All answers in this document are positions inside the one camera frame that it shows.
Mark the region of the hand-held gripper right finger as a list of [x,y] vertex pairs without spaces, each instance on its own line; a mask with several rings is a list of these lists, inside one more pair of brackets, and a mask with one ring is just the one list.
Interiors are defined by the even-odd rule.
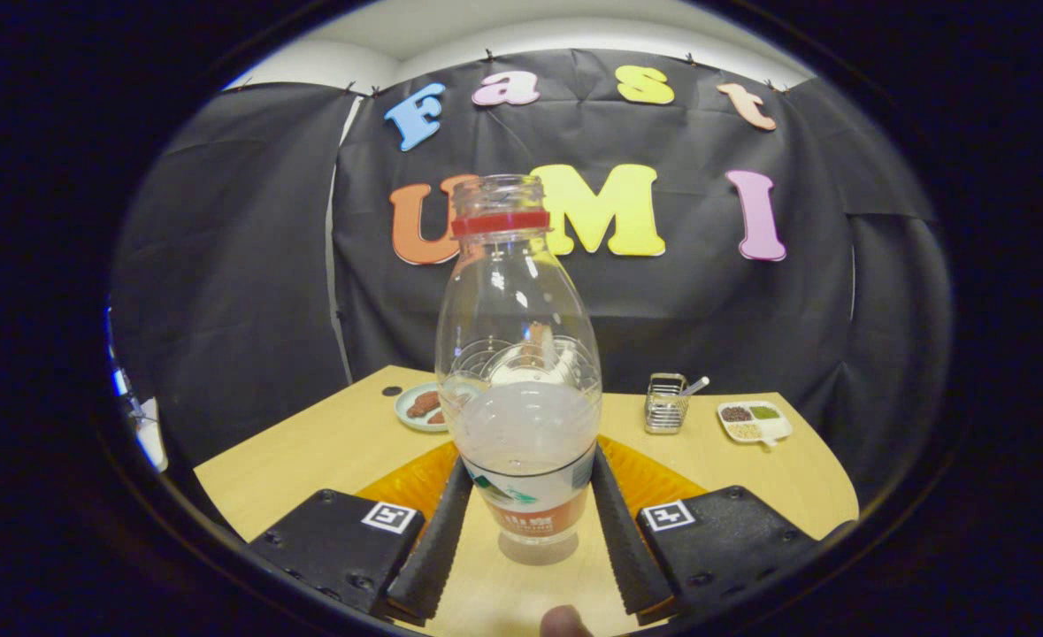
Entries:
[[618,596],[638,619],[715,618],[796,575],[844,531],[810,533],[751,488],[707,489],[599,441],[591,489]]

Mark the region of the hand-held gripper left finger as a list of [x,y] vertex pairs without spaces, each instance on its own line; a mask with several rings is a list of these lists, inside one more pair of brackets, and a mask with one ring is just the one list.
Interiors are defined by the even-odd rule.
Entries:
[[319,489],[249,546],[355,611],[425,624],[439,609],[471,492],[448,442],[355,495]]

